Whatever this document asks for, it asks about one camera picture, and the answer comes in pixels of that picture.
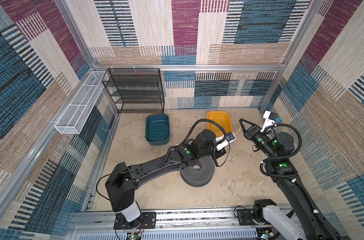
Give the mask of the grey perforated cable spool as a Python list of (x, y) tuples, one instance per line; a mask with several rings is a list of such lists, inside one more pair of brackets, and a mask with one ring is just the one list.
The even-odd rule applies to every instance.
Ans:
[(180, 170), (180, 174), (187, 185), (200, 188), (212, 180), (215, 168), (212, 157), (202, 157), (194, 166)]

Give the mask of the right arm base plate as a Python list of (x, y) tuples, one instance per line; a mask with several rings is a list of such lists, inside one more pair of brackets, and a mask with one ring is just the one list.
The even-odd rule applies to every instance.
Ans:
[(253, 209), (236, 208), (234, 214), (238, 218), (240, 226), (271, 225), (263, 218), (262, 212), (259, 210), (254, 212)]

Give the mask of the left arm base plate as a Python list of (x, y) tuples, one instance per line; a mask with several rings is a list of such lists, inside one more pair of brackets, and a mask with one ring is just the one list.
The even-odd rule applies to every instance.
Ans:
[(140, 217), (129, 223), (123, 214), (116, 213), (114, 222), (114, 230), (129, 230), (129, 229), (154, 229), (157, 220), (156, 212), (142, 212)]

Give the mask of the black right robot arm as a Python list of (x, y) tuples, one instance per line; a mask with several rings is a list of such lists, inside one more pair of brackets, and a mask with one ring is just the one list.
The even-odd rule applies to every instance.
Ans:
[(300, 132), (282, 122), (274, 122), (264, 129), (245, 119), (239, 122), (244, 137), (267, 156), (260, 163), (261, 173), (270, 177), (284, 193), (300, 224), (280, 214), (276, 204), (268, 199), (255, 201), (254, 220), (269, 222), (287, 240), (340, 240), (341, 235), (316, 205), (290, 161), (301, 150)]

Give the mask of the teal plastic bin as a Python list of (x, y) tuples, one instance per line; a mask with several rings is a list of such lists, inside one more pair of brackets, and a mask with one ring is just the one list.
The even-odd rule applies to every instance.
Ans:
[(146, 118), (145, 139), (151, 146), (165, 145), (170, 141), (170, 120), (166, 114), (149, 115)]

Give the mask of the yellow plastic bin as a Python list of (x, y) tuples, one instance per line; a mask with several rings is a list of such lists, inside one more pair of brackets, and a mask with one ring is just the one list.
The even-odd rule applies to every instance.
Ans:
[[(207, 119), (219, 124), (226, 133), (233, 132), (230, 116), (224, 111), (210, 111), (207, 113)], [(215, 125), (208, 123), (208, 129), (216, 134), (216, 137), (221, 137), (223, 132)]]

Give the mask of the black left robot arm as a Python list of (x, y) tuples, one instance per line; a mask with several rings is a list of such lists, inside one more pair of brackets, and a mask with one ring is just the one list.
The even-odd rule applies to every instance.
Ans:
[[(202, 122), (216, 126), (222, 136), (217, 137), (213, 131), (204, 129), (192, 139), (190, 136), (193, 130)], [(218, 167), (217, 159), (226, 154), (225, 147), (235, 139), (235, 134), (226, 132), (220, 124), (200, 119), (193, 124), (182, 142), (169, 147), (164, 156), (138, 165), (127, 166), (124, 162), (117, 164), (110, 174), (105, 175), (106, 199), (109, 200), (112, 211), (122, 214), (130, 224), (140, 221), (142, 213), (135, 201), (137, 189), (162, 175), (192, 167), (203, 157), (210, 157)]]

